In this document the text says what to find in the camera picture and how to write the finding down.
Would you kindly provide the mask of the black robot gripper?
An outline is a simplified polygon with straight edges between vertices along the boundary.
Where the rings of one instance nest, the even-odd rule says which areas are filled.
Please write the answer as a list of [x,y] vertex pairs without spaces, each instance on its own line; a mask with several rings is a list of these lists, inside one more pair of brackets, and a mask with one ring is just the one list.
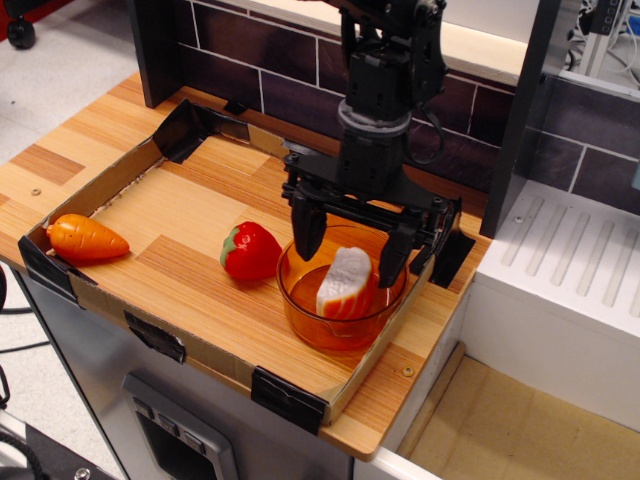
[[291,207],[298,255],[309,261],[322,244],[329,214],[384,231],[379,287],[395,284],[414,246],[435,246],[448,236],[448,200],[409,178],[406,132],[371,135],[347,129],[339,154],[300,146],[285,158],[282,196]]

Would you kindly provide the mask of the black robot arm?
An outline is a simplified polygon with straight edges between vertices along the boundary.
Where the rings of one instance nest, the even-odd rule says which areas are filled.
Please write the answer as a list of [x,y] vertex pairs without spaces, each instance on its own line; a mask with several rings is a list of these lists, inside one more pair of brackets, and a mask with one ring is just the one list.
[[393,285],[412,251],[432,245],[446,200],[404,171],[415,110],[443,90],[447,73],[440,33],[443,1],[336,1],[347,67],[338,107],[342,126],[335,157],[291,152],[282,195],[291,208],[294,245],[311,260],[328,215],[383,231],[379,284]]

